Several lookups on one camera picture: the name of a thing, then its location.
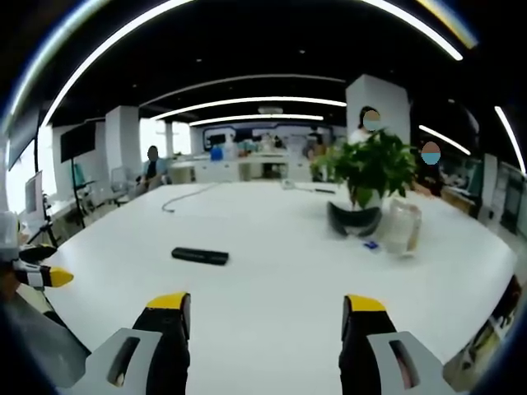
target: computer monitor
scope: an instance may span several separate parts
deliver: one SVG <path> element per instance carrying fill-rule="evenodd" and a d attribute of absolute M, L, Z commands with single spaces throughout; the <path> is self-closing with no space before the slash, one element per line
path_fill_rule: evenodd
<path fill-rule="evenodd" d="M 96 125 L 85 123 L 64 133 L 60 137 L 60 160 L 65 162 L 94 151 L 96 148 Z"/>
<path fill-rule="evenodd" d="M 25 219 L 28 223 L 45 221 L 41 171 L 26 182 Z"/>

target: cable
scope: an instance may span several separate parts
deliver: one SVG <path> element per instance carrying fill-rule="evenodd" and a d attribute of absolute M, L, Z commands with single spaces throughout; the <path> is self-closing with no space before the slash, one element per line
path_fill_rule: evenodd
<path fill-rule="evenodd" d="M 175 212 L 174 209 L 169 210 L 169 209 L 166 208 L 169 204 L 171 204 L 173 202 L 177 202 L 179 200 L 183 200 L 185 198 L 189 198 L 191 196 L 199 195 L 200 193 L 203 193 L 203 192 L 207 192 L 209 189 L 215 188 L 215 187 L 217 187 L 219 185 L 222 185 L 222 184 L 225 184 L 225 183 L 212 184 L 212 185 L 207 186 L 206 188 L 200 189 L 197 192 L 187 193 L 186 195 L 183 195 L 183 196 L 174 197 L 173 199 L 169 200 L 168 202 L 165 202 L 165 204 L 163 204 L 163 206 L 161 207 L 161 210 L 164 211 L 164 212 L 174 213 Z"/>

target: white shirt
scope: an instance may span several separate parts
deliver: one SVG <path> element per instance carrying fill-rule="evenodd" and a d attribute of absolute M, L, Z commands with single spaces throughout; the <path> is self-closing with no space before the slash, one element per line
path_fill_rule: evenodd
<path fill-rule="evenodd" d="M 370 134 L 367 132 L 364 132 L 362 129 L 357 129 L 354 132 L 351 132 L 347 135 L 347 143 L 348 144 L 357 144 L 359 142 L 365 142 L 368 138 L 370 138 Z"/>

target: small blue object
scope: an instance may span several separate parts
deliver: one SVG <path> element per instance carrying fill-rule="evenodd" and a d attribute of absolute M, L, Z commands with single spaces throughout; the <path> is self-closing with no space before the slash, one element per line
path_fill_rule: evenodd
<path fill-rule="evenodd" d="M 211 149 L 211 161 L 223 160 L 223 150 L 219 146 L 213 146 Z"/>
<path fill-rule="evenodd" d="M 439 158 L 441 158 L 440 152 L 423 152 L 421 154 L 421 158 L 425 161 L 427 165 L 435 165 L 437 162 L 439 162 Z"/>

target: black ceiling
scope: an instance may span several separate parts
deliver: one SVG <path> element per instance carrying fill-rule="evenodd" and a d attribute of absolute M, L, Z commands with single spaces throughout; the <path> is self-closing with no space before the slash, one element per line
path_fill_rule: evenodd
<path fill-rule="evenodd" d="M 45 73 L 47 99 L 52 100 L 78 64 L 124 22 L 162 2 L 113 0 L 101 9 L 72 35 L 49 65 Z M 140 105 L 193 84 L 254 74 L 308 74 L 345 82 L 298 78 L 229 82 L 158 100 L 143 108 L 142 115 L 247 96 L 345 101 L 347 83 L 366 72 L 406 87 L 412 102 L 424 104 L 413 114 L 416 122 L 441 119 L 438 104 L 456 99 L 480 122 L 482 150 L 515 163 L 493 112 L 494 105 L 504 105 L 521 140 L 527 100 L 522 76 L 525 61 L 521 47 L 516 46 L 523 21 L 519 12 L 512 10 L 515 4 L 450 1 L 480 39 L 480 45 L 468 51 L 416 1 L 391 2 L 438 31 L 464 60 L 456 62 L 412 27 L 356 0 L 195 0 L 148 22 L 105 53 L 70 90 L 53 124 L 104 117 L 118 105 Z M 258 106 L 203 109 L 194 111 L 191 118 L 176 119 L 256 114 Z M 345 123 L 345 110 L 337 107 L 281 106 L 284 112 L 320 114 L 336 124 Z"/>

